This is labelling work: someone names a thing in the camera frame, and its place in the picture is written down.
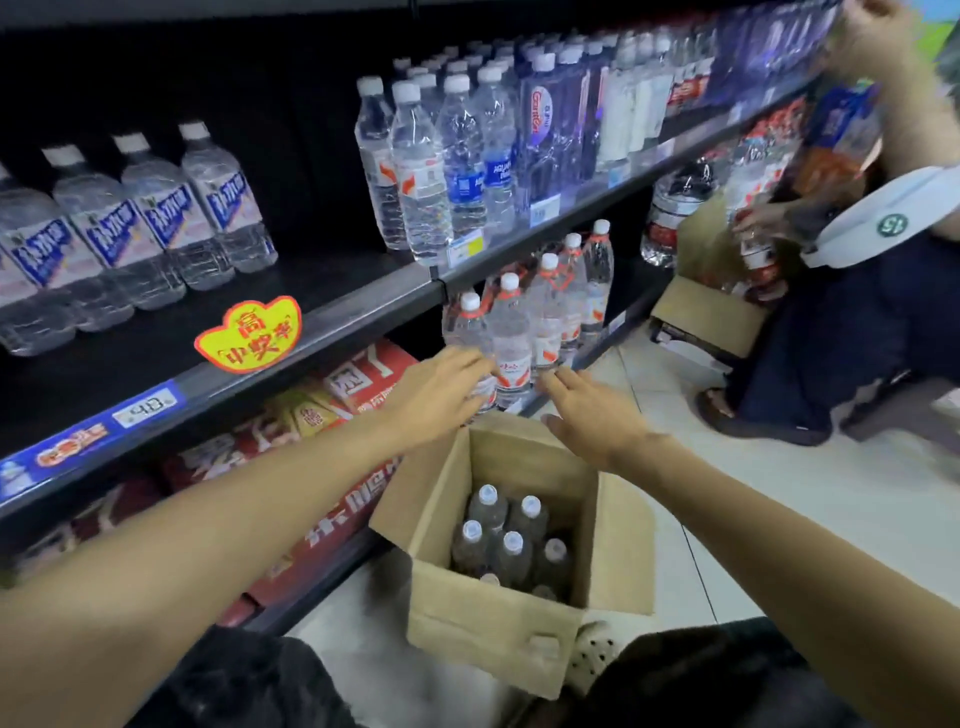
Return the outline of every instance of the yellow promotional sign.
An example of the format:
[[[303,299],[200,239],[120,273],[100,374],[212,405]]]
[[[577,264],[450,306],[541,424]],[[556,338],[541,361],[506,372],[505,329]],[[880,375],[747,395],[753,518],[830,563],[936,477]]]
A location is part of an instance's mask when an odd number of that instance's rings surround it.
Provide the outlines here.
[[[300,340],[300,306],[290,296],[266,305],[243,301],[224,314],[222,326],[209,328],[193,345],[211,364],[244,375],[273,366]]]

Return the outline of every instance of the tile floor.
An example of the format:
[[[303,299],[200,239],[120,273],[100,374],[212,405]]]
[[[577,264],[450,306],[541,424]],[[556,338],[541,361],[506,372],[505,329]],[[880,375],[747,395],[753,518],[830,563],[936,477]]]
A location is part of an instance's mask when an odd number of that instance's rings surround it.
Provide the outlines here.
[[[899,435],[863,445],[835,435],[816,449],[725,438],[687,406],[694,392],[719,384],[719,375],[652,344],[644,328],[604,354],[591,371],[632,395],[651,425],[671,432],[720,470],[960,605],[960,484],[950,477],[958,472],[955,462],[940,461]],[[657,601],[644,631],[759,615],[696,538],[653,505]],[[394,550],[358,570],[291,634],[318,651],[338,689],[370,726],[504,725],[523,704],[522,693],[405,641],[409,576],[409,560]]]

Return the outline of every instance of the dark pants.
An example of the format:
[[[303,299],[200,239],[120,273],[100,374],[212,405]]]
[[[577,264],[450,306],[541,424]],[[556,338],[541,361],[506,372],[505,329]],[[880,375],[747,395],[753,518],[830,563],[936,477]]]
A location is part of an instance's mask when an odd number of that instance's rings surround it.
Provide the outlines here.
[[[960,381],[960,243],[921,233],[792,285],[728,381],[737,417],[830,432],[857,387],[912,369]]]

